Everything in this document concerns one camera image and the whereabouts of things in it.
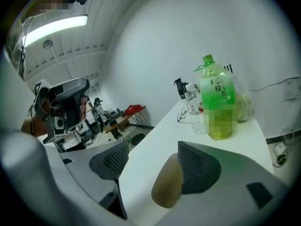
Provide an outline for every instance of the power outlet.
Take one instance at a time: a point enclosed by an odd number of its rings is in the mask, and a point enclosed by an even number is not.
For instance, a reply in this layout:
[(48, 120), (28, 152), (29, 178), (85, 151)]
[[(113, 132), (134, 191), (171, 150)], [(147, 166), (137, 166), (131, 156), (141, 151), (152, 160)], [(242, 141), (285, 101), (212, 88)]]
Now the power outlet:
[(284, 145), (283, 142), (279, 143), (279, 144), (274, 148), (274, 152), (276, 153), (277, 156), (281, 155), (285, 150), (286, 150), (286, 146)]
[(284, 85), (284, 100), (299, 98), (300, 91), (301, 81), (299, 76), (286, 79)]

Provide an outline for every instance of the water bottle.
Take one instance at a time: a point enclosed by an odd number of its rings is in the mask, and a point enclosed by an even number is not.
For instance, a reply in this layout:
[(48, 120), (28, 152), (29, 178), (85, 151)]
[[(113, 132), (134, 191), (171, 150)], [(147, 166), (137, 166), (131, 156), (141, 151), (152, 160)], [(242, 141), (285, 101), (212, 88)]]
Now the water bottle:
[(201, 91), (198, 87), (197, 84), (194, 84), (194, 91), (196, 93), (196, 96), (197, 96), (197, 101), (198, 101), (198, 111), (200, 113), (203, 113), (204, 112), (204, 108), (203, 108), (203, 99), (202, 99), (202, 95), (201, 95)]
[(203, 57), (199, 82), (204, 105), (204, 125), (213, 139), (231, 136), (237, 124), (235, 86), (229, 71), (216, 63), (212, 55)]
[(192, 129), (198, 135), (204, 134), (206, 132), (205, 126), (203, 124), (201, 113), (198, 109), (198, 95), (194, 89), (194, 84), (186, 85), (187, 92), (185, 93), (186, 105), (188, 113), (191, 118)]

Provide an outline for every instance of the white desk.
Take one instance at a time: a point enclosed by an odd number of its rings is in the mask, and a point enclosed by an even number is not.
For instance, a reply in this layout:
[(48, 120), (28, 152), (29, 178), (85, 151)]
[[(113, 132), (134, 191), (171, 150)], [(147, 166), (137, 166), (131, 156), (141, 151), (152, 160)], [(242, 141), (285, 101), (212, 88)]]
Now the white desk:
[(168, 213), (168, 209), (158, 206), (152, 200), (151, 190), (167, 159), (178, 152), (178, 141), (200, 143), (239, 153), (274, 173), (269, 149), (255, 119), (238, 124), (231, 137), (213, 140), (207, 134), (197, 135), (191, 124), (177, 122), (177, 114), (184, 107), (185, 100), (180, 100), (129, 154), (119, 183), (128, 221), (133, 224), (152, 226)]

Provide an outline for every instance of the cable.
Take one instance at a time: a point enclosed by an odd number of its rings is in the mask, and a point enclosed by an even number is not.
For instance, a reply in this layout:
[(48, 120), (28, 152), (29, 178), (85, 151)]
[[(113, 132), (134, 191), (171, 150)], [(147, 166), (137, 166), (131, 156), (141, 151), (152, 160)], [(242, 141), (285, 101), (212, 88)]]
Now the cable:
[(281, 134), (283, 135), (282, 140), (288, 153), (294, 145), (295, 133), (290, 127), (287, 127), (281, 131)]
[(252, 89), (252, 90), (249, 90), (249, 91), (261, 91), (261, 90), (263, 90), (263, 89), (265, 89), (265, 88), (267, 88), (267, 87), (270, 87), (270, 86), (273, 86), (273, 85), (278, 85), (278, 84), (280, 84), (280, 83), (282, 83), (282, 82), (285, 82), (285, 81), (287, 81), (287, 80), (288, 80), (288, 79), (285, 79), (285, 80), (280, 81), (280, 82), (278, 82), (278, 83), (276, 83), (276, 84), (267, 85), (266, 87), (263, 87), (262, 89)]
[(33, 105), (30, 107), (30, 116), (31, 116), (31, 118), (32, 118), (32, 122), (31, 122), (30, 127), (31, 127), (31, 133), (32, 133), (32, 135), (34, 136), (34, 131), (33, 131), (33, 117), (32, 117), (32, 108), (33, 108), (33, 107), (34, 107)]
[(111, 138), (109, 140), (107, 140), (106, 142), (100, 144), (100, 145), (103, 145), (103, 144), (106, 144), (107, 142), (111, 141)]
[(281, 166), (275, 166), (274, 164), (273, 164), (273, 166), (274, 166), (275, 168), (281, 168), (281, 167), (282, 167), (282, 165), (281, 165)]
[(73, 130), (72, 132), (74, 133), (74, 136), (75, 136), (75, 138), (76, 138), (76, 140), (77, 140), (77, 142), (78, 142), (78, 144), (79, 144), (79, 140), (77, 139), (74, 130)]
[(21, 39), (21, 55), (20, 55), (20, 69), (19, 69), (19, 75), (23, 77), (23, 74), (25, 72), (25, 64), (24, 64), (24, 61), (25, 61), (25, 57), (26, 57), (26, 52), (25, 52), (25, 42), (26, 42), (26, 38), (27, 38), (27, 34), (28, 34), (28, 31), (29, 31), (29, 28), (30, 28), (30, 25), (32, 24), (32, 20), (33, 20), (33, 17), (31, 18), (30, 22), (29, 22), (29, 25), (28, 25), (28, 28), (27, 28), (27, 32), (26, 32), (26, 35), (25, 35), (25, 39), (24, 39), (24, 44), (22, 43), (22, 39)]

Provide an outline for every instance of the fluorescent lamp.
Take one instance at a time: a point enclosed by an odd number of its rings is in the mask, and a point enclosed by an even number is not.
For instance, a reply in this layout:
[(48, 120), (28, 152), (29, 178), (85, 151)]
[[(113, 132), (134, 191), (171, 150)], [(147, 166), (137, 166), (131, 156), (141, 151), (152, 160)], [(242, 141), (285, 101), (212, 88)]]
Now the fluorescent lamp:
[(69, 18), (65, 18), (49, 23), (47, 25), (41, 26), (40, 28), (31, 31), (30, 33), (27, 34), (27, 36), (26, 35), (23, 36), (22, 44), (24, 44), (25, 41), (25, 47), (27, 47), (28, 45), (32, 44), (36, 40), (43, 38), (47, 35), (50, 35), (54, 32), (67, 29), (67, 28), (85, 26), (87, 24), (87, 21), (88, 21), (88, 16), (82, 15), (76, 17), (69, 17)]

